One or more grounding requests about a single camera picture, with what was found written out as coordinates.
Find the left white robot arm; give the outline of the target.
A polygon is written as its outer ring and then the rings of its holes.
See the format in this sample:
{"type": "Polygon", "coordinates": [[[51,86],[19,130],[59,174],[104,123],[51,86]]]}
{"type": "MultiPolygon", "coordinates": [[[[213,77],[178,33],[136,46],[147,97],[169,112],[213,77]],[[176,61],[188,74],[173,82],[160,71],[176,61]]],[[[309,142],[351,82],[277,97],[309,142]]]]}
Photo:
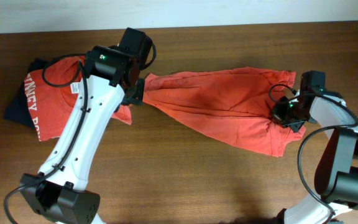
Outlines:
{"type": "Polygon", "coordinates": [[[59,140],[37,174],[24,174],[20,192],[31,209],[54,223],[101,223],[101,197],[87,191],[94,154],[111,116],[120,106],[142,103],[140,71],[152,64],[154,44],[139,50],[119,44],[95,46],[76,55],[79,93],[59,140]]]}

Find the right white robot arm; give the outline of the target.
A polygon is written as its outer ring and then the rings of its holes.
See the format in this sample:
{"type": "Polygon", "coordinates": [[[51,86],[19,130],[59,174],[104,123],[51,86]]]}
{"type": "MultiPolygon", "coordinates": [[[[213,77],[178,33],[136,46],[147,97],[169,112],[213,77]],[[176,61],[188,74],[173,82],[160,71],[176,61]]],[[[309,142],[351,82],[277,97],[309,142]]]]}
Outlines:
{"type": "Polygon", "coordinates": [[[293,98],[281,97],[273,108],[279,124],[299,130],[308,121],[320,128],[304,138],[298,149],[298,174],[308,195],[284,208],[277,223],[335,223],[340,214],[358,210],[358,117],[347,108],[339,93],[298,90],[293,98]],[[314,186],[305,180],[302,153],[306,143],[324,133],[329,141],[317,165],[314,186]]]}

